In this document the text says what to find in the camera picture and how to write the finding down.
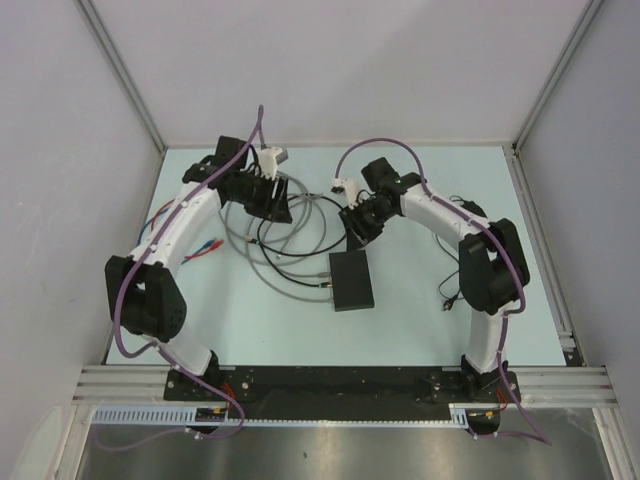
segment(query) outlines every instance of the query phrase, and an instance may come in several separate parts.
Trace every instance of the table surface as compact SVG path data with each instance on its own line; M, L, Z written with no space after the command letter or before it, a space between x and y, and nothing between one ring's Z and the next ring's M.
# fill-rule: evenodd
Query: table surface
M510 322L507 356L512 365L564 365L551 309L545 294L531 240L520 210L502 149L499 147L420 147L416 149L428 181L442 195L460 195L482 206L491 219L515 223L531 271L525 288L527 310ZM291 148L281 170L300 179L312 192L331 193L331 179L344 148ZM184 171L211 149L169 149L150 207L150 215L173 198ZM401 174L416 171L409 155L394 147L364 147L346 161L342 176L364 180L360 169L387 157ZM297 191L291 185L291 192ZM344 229L337 209L319 202L327 213L327 244ZM233 206L231 225L244 232L248 216ZM315 213L309 225L290 244L292 251L308 251L322 232ZM194 250L216 236L225 238L220 220L211 219ZM261 258L252 246L255 258ZM344 244L335 251L343 251ZM430 231L403 218L390 220L383 235L367 246L375 308L334 312L331 303L311 304L284 297L253 273L246 259L228 244L180 269L177 283L188 305L187 322L214 350L223 365L459 365L468 343L471 312L464 301L442 311L438 284L456 270L456 263L437 246ZM260 267L273 283L292 293L328 298L327 289L313 290L287 282L273 270ZM303 262L300 273L328 271L328 255ZM455 292L456 281L443 288ZM142 345L124 331L129 349ZM164 364L154 352L127 360L115 344L109 364Z

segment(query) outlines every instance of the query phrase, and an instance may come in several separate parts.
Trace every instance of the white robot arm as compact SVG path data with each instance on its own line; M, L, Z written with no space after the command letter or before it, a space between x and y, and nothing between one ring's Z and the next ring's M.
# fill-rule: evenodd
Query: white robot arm
M197 376L206 376L212 385L220 377L215 353L204 346L187 320L187 305L175 278L182 260L198 234L227 201L244 205L247 213L273 222L291 223L287 203L286 178L278 177L277 165L286 159L286 150L263 149L254 153L253 170L244 170L247 155L208 188L195 195L201 182L236 155L245 145L242 140L220 137L215 155L205 157L185 173L180 193L169 207L181 206L180 214L156 238L150 233L126 257L113 256L105 267L111 316L123 279L135 262L151 247L129 285L121 310L121 324L129 332L160 344L176 363Z
M461 293L472 307L471 335L462 366L474 375L495 377L502 319L506 311L513 309L518 294L502 259L490 258L491 242L475 224L500 240L517 267L522 285L526 285L529 271L515 226L506 219L489 222L473 212L467 212L473 221L463 220L454 213L459 206L447 208L442 197L435 201L435 192L431 190L433 198L427 195L417 174L400 177L385 158L371 162L362 174L373 194L350 200L340 212L347 229L347 249L365 246L382 233L386 220L400 215L424 225L457 250ZM354 183L352 179L334 179L333 191L348 194L355 190Z

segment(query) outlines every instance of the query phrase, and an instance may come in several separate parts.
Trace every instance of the stainless steel surface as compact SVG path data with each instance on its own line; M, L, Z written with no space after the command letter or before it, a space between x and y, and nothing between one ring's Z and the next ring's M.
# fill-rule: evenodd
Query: stainless steel surface
M514 141L514 145L518 150L520 150L524 143L527 141L529 132L537 122L538 117L540 117L540 113L544 109L544 106L547 104L547 101L555 90L556 85L558 85L558 83L562 79L564 72L569 66L569 62L571 62L573 55L582 42L582 39L589 31L589 27L591 27L591 24L600 11L600 7L602 7L603 3L604 0L590 0L585 6L580 19L573 29L573 32L571 32L571 35L569 36L569 39L567 40L567 43L562 50L560 57L558 58L558 61L551 69L551 73L549 74L547 81L542 87L542 90L540 91L536 102L533 104L533 108L527 115L527 118L525 119L525 122Z
M107 453L90 440L79 480L153 479L491 479L613 478L589 409L537 410L552 448L522 439L473 439L461 430L251 428L228 440L182 433L141 448ZM517 412L503 428L526 429ZM157 432L138 426L92 427L108 445Z
M510 370L518 375L522 401L528 408L590 408L617 405L604 368L512 367ZM86 366L78 381L73 403L167 404L162 395L168 371L169 367L161 366Z
M147 130L147 133L151 137L151 140L155 144L158 151L160 153L164 153L164 151L167 149L167 146L162 140L160 132L158 131L158 128L156 127L156 124L153 121L149 110L142 100L142 96L140 95L140 92L136 87L131 74L127 70L122 57L118 53L113 40L111 40L109 32L107 32L104 22L100 18L100 14L96 10L95 5L93 4L92 0L75 0L75 2L78 5L80 13L85 18L87 25L91 30L91 33L93 33L98 46L102 50L105 59L109 63L111 70L115 74L116 79L122 86L124 93L131 102L131 105L133 106L136 114L140 118L142 125Z

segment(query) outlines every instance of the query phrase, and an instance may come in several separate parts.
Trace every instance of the black mounting plate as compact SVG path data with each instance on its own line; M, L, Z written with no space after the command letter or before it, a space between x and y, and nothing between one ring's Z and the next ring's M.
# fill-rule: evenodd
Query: black mounting plate
M449 403L497 404L498 380L474 393L460 370L442 367L262 367L223 370L249 419L328 421L449 420ZM519 397L516 375L507 372ZM164 399L219 401L180 372L167 376ZM230 417L237 415L230 411Z

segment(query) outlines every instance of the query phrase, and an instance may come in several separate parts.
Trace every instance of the white wall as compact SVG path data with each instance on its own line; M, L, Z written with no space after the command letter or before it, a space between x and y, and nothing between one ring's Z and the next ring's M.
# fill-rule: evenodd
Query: white wall
M99 361L160 157L71 0L0 7L0 478Z
M523 150L590 363L640 445L640 2L605 4Z
M166 143L507 142L587 0L97 0Z

